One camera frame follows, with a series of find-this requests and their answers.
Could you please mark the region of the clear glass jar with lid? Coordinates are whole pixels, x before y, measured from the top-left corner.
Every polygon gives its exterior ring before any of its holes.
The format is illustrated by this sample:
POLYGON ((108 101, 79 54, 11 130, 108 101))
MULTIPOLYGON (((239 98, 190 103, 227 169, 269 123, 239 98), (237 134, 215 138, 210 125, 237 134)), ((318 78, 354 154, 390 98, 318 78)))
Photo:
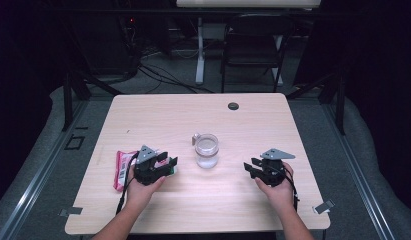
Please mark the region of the clear glass jar with lid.
POLYGON ((195 133, 192 137, 192 146, 199 167, 210 169, 217 165, 219 141, 215 135, 195 133))

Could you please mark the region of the person's left hand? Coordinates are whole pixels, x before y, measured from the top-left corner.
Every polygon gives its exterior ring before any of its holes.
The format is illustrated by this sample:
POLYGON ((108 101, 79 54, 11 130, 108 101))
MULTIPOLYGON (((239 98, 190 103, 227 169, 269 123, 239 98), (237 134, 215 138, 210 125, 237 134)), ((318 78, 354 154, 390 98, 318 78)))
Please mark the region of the person's left hand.
POLYGON ((143 211, 151 200, 152 195, 165 182, 166 177, 162 176, 156 182, 145 186, 142 183, 139 183, 134 176, 134 167, 131 167, 128 175, 130 183, 128 184, 127 202, 125 207, 132 211, 143 211))

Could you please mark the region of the grey box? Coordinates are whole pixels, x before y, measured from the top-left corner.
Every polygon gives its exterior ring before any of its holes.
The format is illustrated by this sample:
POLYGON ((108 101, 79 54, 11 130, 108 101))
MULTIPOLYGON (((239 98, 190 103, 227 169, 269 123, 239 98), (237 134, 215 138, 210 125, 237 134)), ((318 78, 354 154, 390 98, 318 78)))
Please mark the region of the grey box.
POLYGON ((202 36, 209 40, 224 39, 225 24, 222 23, 204 23, 202 26, 202 36))

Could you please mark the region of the black folding chair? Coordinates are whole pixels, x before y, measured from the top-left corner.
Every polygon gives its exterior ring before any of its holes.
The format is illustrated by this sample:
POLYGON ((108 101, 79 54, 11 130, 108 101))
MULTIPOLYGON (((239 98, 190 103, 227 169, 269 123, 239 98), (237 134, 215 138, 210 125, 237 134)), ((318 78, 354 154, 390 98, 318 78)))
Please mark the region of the black folding chair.
POLYGON ((220 65, 221 92, 225 92, 226 68, 265 68, 273 75, 277 91, 288 39, 295 30, 294 21, 276 14, 241 14, 233 17, 224 30, 220 65))

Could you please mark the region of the white desk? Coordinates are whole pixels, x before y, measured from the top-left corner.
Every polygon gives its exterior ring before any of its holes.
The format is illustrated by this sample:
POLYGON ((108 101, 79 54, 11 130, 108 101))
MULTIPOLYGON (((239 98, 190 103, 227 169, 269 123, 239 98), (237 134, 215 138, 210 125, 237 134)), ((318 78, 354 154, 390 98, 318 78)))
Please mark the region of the white desk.
MULTIPOLYGON (((318 9, 322 0, 176 0, 176 6, 189 10, 239 10, 239 9, 288 9, 288 10, 313 10, 318 9)), ((205 74, 205 52, 204 38, 202 36, 203 17, 197 18, 197 39, 198 39, 198 62, 196 69, 195 83, 201 85, 204 83, 205 74)))

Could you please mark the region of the black metal stand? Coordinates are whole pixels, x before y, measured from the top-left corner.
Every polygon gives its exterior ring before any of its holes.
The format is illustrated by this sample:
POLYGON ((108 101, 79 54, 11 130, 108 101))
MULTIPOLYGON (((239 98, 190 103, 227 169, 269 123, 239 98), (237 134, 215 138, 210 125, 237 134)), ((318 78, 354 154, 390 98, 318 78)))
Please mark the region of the black metal stand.
POLYGON ((336 108, 335 108, 335 126, 338 131, 344 135, 344 111, 345 111, 345 86, 346 79, 342 73, 329 73, 322 78, 305 84, 299 89, 287 95, 289 100, 296 99, 303 94, 309 92, 315 87, 322 86, 318 101, 321 104, 329 104, 332 102, 333 98, 336 98, 336 108))
POLYGON ((70 71, 63 79, 63 96, 64 96, 64 125, 62 130, 67 131, 73 122, 73 96, 87 101, 92 96, 87 84, 93 84, 112 96, 121 95, 122 92, 100 81, 98 78, 84 71, 70 71))

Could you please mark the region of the red and white pouch bag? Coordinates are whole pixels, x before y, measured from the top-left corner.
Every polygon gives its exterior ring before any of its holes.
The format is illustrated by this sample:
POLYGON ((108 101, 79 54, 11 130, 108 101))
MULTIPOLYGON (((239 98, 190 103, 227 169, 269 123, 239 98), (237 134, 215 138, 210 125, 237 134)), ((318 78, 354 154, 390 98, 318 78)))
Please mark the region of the red and white pouch bag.
POLYGON ((116 155, 116 167, 114 176, 114 189, 118 192, 122 192, 126 185, 126 177, 131 166, 135 164, 135 157, 139 151, 130 153, 117 152, 116 155))

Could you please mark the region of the person's right hand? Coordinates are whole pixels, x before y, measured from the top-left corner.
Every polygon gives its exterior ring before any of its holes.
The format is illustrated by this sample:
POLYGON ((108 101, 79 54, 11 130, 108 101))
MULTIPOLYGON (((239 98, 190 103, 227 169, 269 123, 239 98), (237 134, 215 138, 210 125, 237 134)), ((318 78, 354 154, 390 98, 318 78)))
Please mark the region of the person's right hand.
POLYGON ((255 178, 258 188, 267 196, 279 217, 296 212, 294 208, 293 187, 291 185, 293 170, 288 163, 284 162, 283 165, 286 169, 287 178, 275 187, 268 186, 261 179, 255 178))

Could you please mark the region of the aluminium floor rail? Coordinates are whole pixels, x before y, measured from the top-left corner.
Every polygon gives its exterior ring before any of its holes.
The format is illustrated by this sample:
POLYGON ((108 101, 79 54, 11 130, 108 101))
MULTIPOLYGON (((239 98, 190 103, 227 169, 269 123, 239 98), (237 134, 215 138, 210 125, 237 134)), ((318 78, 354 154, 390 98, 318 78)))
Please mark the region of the aluminium floor rail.
POLYGON ((72 105, 72 120, 68 125, 65 125, 64 106, 56 103, 52 107, 34 147, 0 200, 0 240, 13 240, 19 232, 87 106, 87 101, 72 105))
POLYGON ((346 156, 346 165, 350 175, 354 181, 360 198, 365 206, 368 216, 370 217, 373 226, 380 240, 396 240, 386 218, 376 200, 373 191, 368 184, 366 177, 357 161, 356 155, 353 152, 347 138, 342 135, 335 122, 335 112, 330 105, 322 105, 323 112, 329 121, 332 131, 334 132, 338 142, 340 143, 343 152, 346 156))

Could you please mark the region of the grey tape piece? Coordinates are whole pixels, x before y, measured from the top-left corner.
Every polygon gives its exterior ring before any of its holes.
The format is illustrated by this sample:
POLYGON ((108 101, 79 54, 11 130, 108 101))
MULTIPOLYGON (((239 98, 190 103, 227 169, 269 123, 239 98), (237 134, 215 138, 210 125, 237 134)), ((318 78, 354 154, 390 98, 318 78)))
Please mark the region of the grey tape piece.
POLYGON ((69 207, 67 209, 61 209, 59 212, 59 216, 69 217, 70 215, 80 215, 81 212, 82 212, 82 208, 80 207, 69 207))
POLYGON ((313 211, 317 214, 328 213, 331 208, 335 206, 335 203, 329 199, 326 202, 313 207, 313 211))

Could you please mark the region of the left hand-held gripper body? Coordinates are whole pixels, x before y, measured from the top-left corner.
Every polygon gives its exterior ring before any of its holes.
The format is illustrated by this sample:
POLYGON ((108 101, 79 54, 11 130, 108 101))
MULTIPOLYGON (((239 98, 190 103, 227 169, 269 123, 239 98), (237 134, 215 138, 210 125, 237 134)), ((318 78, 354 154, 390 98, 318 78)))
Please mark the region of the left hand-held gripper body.
POLYGON ((160 177, 167 176, 160 167, 155 167, 156 157, 159 155, 156 150, 143 145, 135 157, 134 174, 135 179, 147 186, 156 182, 160 177))

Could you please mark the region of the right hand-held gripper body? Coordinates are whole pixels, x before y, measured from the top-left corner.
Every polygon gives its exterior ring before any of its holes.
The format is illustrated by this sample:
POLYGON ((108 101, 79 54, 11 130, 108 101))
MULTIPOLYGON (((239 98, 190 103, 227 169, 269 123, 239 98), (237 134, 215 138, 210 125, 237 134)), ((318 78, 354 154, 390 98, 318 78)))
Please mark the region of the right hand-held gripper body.
POLYGON ((282 160, 295 158, 294 155, 276 148, 267 150, 260 157, 259 167, 262 170, 260 179, 270 186, 277 186, 286 178, 286 170, 282 160))

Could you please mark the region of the dark equipment with red light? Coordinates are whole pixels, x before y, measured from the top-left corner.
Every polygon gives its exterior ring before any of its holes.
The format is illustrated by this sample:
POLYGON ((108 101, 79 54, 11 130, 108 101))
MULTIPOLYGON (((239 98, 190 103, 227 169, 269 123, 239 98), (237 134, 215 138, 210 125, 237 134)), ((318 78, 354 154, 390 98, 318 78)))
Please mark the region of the dark equipment with red light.
POLYGON ((61 0, 62 7, 83 10, 66 15, 67 32, 81 58, 84 70, 92 75, 122 75, 131 78, 138 72, 140 54, 132 52, 121 18, 113 14, 88 13, 88 10, 113 10, 118 0, 61 0))

